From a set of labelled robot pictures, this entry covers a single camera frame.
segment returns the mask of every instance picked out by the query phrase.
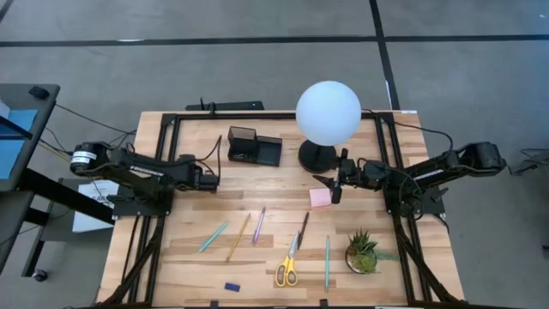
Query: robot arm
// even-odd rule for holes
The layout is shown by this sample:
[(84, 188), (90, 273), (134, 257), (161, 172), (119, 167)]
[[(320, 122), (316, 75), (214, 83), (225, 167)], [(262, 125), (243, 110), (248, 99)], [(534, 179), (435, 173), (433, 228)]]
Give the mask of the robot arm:
[[(70, 171), (78, 176), (110, 179), (130, 188), (140, 199), (153, 202), (173, 189), (215, 192), (218, 177), (204, 173), (195, 163), (192, 154), (164, 162), (105, 142), (85, 142), (76, 146)], [(131, 171), (149, 176), (140, 177)]]
[(418, 199), (433, 186), (463, 176), (494, 176), (507, 166), (498, 147), (490, 142), (469, 143), (404, 170), (390, 167), (381, 161), (366, 161), (360, 167), (354, 160), (347, 158), (347, 153), (345, 148), (341, 151), (336, 180), (313, 176), (332, 190), (332, 203), (340, 202), (342, 185), (373, 191), (386, 188), (406, 202)]

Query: desk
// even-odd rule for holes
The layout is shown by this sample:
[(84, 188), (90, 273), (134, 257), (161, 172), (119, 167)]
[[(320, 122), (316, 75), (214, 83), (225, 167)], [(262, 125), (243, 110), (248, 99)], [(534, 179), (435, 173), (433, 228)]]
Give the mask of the desk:
[[(50, 95), (44, 100), (35, 98), (29, 93), (33, 86), (45, 89)], [(27, 167), (56, 105), (59, 89), (58, 85), (48, 84), (0, 84), (0, 97), (11, 109), (38, 111), (29, 130), (33, 138), (23, 143), (9, 177), (0, 179), (0, 217), (2, 218), (0, 241), (5, 241), (0, 245), (0, 272), (8, 259), (22, 223), (29, 221), (43, 227), (48, 222), (49, 213), (30, 208), (35, 193), (96, 219), (112, 222), (110, 208)], [(23, 276), (30, 276), (34, 272), (43, 244), (41, 240), (34, 243), (27, 265), (22, 272)]]
[[(136, 152), (154, 157), (161, 117), (161, 112), (142, 114)], [(396, 112), (395, 120), (419, 125), (418, 115), (413, 113)], [(230, 125), (250, 127), (256, 129), (258, 135), (282, 138), (280, 167), (229, 161), (226, 135)], [(427, 159), (421, 131), (397, 127), (397, 133), (405, 165)], [(308, 190), (323, 185), (299, 165), (299, 145), (305, 138), (293, 119), (185, 120), (179, 130), (176, 154), (203, 157), (219, 135), (223, 136), (220, 187), (214, 195), (196, 191), (176, 193), (172, 213), (166, 218), (153, 306), (209, 306), (211, 300), (218, 300), (220, 306), (318, 306), (320, 299), (328, 299), (331, 306), (407, 303), (399, 262), (380, 261), (378, 272), (372, 275), (353, 274), (346, 266), (347, 235), (360, 227), (370, 230), (371, 237), (379, 242), (378, 249), (396, 253), (393, 222), (385, 212), (383, 194), (350, 187), (344, 187), (339, 205), (311, 211), (303, 244), (295, 258), (299, 284), (294, 288), (277, 288), (275, 267), (287, 254), (293, 235), (310, 210)], [(164, 160), (168, 147), (169, 143), (165, 144)], [(362, 120), (354, 136), (337, 146), (338, 154), (343, 147), (349, 149), (351, 158), (378, 160), (380, 150), (373, 121)], [(392, 154), (389, 142), (387, 147)], [(215, 155), (207, 163), (216, 170)], [(335, 175), (335, 171), (325, 175)], [(267, 208), (265, 220), (258, 244), (253, 247), (251, 238), (263, 206)], [(251, 219), (243, 238), (231, 262), (226, 263), (226, 255), (248, 213)], [(198, 247), (223, 221), (229, 223), (228, 227), (204, 252), (198, 253)], [(106, 299), (120, 283), (133, 222), (133, 218), (123, 218), (115, 224), (98, 301)], [(425, 215), (418, 226), (425, 261), (449, 292), (462, 298), (445, 227), (431, 215)], [(331, 241), (327, 294), (324, 292), (326, 235)], [(410, 264), (416, 298), (420, 299), (417, 270), (412, 261)], [(147, 278), (147, 273), (146, 265), (142, 278)], [(143, 299), (144, 282), (141, 281), (138, 300)], [(240, 292), (225, 290), (225, 282), (239, 284)]]

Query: eraser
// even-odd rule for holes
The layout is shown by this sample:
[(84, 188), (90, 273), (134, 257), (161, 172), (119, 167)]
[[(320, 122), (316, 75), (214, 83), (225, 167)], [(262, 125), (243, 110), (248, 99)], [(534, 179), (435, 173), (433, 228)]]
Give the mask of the eraser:
[(229, 282), (225, 283), (225, 289), (228, 289), (234, 292), (240, 292), (240, 286), (234, 283), (229, 283)]

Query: purple pen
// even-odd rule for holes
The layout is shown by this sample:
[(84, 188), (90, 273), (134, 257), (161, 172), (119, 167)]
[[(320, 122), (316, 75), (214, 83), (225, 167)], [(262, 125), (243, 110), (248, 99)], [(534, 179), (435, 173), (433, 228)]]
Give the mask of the purple pen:
[(261, 215), (259, 215), (259, 222), (257, 223), (256, 233), (254, 234), (254, 245), (256, 245), (257, 238), (259, 238), (259, 230), (261, 229), (261, 225), (263, 224), (263, 217), (265, 217), (264, 207), (263, 207), (263, 210), (261, 211)]

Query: marker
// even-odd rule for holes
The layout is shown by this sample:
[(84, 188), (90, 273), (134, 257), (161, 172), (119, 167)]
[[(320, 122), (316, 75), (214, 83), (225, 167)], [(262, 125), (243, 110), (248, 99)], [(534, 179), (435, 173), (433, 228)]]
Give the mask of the marker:
[(225, 222), (223, 223), (220, 228), (217, 229), (217, 231), (215, 231), (215, 233), (212, 235), (212, 237), (210, 237), (208, 240), (206, 240), (205, 243), (203, 243), (201, 246), (200, 246), (200, 249), (198, 249), (199, 252), (202, 252), (204, 251), (204, 249), (206, 249), (209, 244), (214, 241), (214, 239), (219, 236), (221, 234), (221, 232), (223, 232), (223, 230), (225, 229), (225, 227), (228, 225), (229, 223)]

